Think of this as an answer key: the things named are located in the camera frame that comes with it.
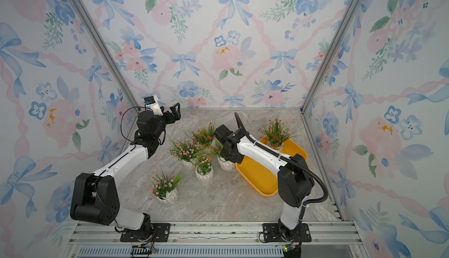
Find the potted plant orange red flowers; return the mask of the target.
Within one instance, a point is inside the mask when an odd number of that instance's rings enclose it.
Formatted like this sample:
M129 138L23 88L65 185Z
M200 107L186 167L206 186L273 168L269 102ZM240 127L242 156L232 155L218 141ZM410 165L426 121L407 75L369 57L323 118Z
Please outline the potted plant orange red flowers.
M213 145L213 155L217 157L218 164L224 171L232 171L235 169L235 163L231 161L227 161L224 157L222 157L221 153L223 151L222 144L217 140L214 139L214 145Z

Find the potted plant pink white pot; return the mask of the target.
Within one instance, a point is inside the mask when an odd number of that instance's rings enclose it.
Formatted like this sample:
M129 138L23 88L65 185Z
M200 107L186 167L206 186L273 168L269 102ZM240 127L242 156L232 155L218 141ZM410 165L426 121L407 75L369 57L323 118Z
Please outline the potted plant pink white pot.
M196 157L195 175L202 184L211 184L214 178L212 155L199 154Z

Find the yellow storage box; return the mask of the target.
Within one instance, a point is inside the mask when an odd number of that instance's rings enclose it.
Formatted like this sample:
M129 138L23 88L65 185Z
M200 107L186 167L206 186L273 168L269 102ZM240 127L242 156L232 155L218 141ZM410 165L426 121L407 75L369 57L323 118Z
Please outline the yellow storage box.
M291 140L284 142L279 151L289 156L298 154L303 156L305 161L308 160L307 152ZM241 163L236 163L236 169L260 196L272 197L278 193L276 175L251 158L245 156Z

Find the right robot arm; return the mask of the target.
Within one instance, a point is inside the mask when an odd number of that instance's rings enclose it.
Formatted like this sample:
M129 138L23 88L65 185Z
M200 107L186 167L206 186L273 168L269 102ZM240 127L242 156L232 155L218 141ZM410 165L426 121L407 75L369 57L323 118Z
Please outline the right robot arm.
M214 132L222 145L221 157L235 164L250 159L258 163L277 179L278 194L283 201L279 227L286 231L299 228L305 213L305 200L315 185L305 159L300 155L282 154L257 141L252 135L239 128L232 132L225 125Z

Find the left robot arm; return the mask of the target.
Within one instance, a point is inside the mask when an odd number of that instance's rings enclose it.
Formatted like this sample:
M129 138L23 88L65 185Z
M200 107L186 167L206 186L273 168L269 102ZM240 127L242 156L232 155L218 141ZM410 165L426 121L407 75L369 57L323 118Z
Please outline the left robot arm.
M139 108L137 130L129 147L104 167L82 173L74 182L70 217L73 220L109 226L145 235L153 232L148 214L121 207L118 187L138 165L154 155L166 137L166 126L181 119L180 104L168 110L146 102Z

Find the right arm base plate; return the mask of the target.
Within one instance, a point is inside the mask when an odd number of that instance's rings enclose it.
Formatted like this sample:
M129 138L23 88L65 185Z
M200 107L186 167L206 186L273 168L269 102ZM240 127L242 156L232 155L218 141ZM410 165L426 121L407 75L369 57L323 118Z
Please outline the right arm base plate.
M282 224L278 223L264 223L262 224L263 239L264 243L271 242L311 242L311 232L309 226L302 223L301 226L297 226L295 229L290 230Z

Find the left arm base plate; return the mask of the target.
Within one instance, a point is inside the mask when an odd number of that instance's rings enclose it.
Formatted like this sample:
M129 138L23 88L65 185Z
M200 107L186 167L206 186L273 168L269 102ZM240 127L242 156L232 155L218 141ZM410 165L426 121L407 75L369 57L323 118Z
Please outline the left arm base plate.
M170 223L151 223L143 225L140 230L125 229L120 241L126 243L167 242L170 228Z

